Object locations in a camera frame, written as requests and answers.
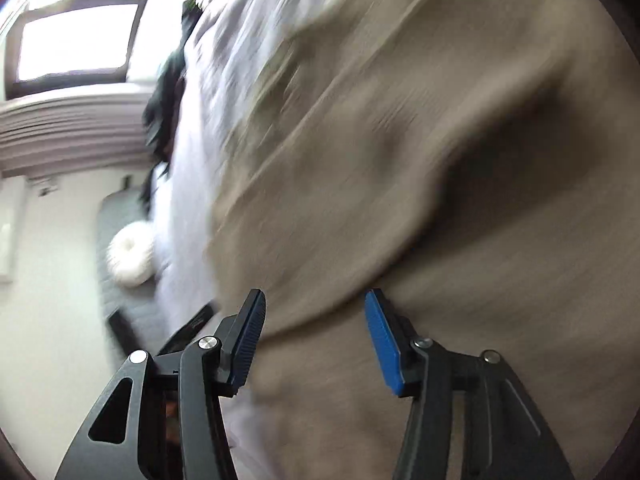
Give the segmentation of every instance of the bolt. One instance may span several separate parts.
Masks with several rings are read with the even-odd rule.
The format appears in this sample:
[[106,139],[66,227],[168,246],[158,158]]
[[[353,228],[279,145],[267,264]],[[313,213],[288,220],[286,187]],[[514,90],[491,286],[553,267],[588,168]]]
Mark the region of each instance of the bolt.
[[416,339],[414,341],[414,345],[416,345],[418,348],[421,348],[422,350],[426,350],[427,348],[431,348],[433,346],[433,339],[430,339],[428,337]]
[[501,359],[500,354],[498,354],[498,352],[496,352],[495,350],[486,350],[482,354],[482,357],[486,362],[492,365],[498,364]]
[[198,346],[203,350],[215,348],[216,346],[218,346],[218,340],[212,335],[207,335],[203,337],[200,341],[198,341]]
[[129,359],[133,364],[139,365],[146,359],[146,352],[144,350],[136,350],[135,352],[131,353]]

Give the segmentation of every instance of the white bed sheet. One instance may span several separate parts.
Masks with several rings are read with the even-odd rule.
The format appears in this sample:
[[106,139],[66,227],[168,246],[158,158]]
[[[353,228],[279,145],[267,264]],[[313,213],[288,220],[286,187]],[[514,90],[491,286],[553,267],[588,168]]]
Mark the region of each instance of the white bed sheet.
[[225,141],[280,43],[335,0],[212,0],[185,47],[186,89],[171,168],[168,265],[158,303],[174,332],[216,297],[205,258],[209,209],[224,169]]

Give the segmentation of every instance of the dark window frame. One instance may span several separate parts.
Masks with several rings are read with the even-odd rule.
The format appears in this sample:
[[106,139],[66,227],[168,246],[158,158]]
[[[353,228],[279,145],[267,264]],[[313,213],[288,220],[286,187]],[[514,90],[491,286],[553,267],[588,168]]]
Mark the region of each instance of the dark window frame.
[[[142,18],[142,13],[145,11],[147,1],[148,0],[61,0],[39,9],[24,10],[21,12],[6,36],[6,49],[4,53],[4,90],[6,99],[9,101],[31,94],[75,86],[126,82],[133,45],[136,41],[140,19]],[[138,8],[136,9],[131,24],[126,60],[122,66],[117,68],[75,70],[66,73],[47,74],[36,79],[24,81],[18,79],[22,33],[27,23],[71,10],[132,4],[137,5]]]

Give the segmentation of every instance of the round white pillow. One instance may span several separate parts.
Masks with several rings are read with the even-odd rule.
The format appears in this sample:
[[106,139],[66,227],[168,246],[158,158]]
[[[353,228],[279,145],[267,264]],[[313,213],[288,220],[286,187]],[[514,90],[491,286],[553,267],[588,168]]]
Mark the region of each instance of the round white pillow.
[[107,269],[122,286],[139,286],[154,274],[154,232],[149,222],[133,222],[113,237]]

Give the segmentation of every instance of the brown blanket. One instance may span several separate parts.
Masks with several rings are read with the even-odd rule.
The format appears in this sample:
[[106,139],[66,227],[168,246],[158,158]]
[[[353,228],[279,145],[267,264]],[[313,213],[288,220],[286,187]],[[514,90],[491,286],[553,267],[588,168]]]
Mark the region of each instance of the brown blanket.
[[268,299],[252,368],[288,479],[391,478],[408,400],[362,311],[506,356],[578,480],[640,405],[640,69],[597,0],[343,0],[228,142],[222,304]]

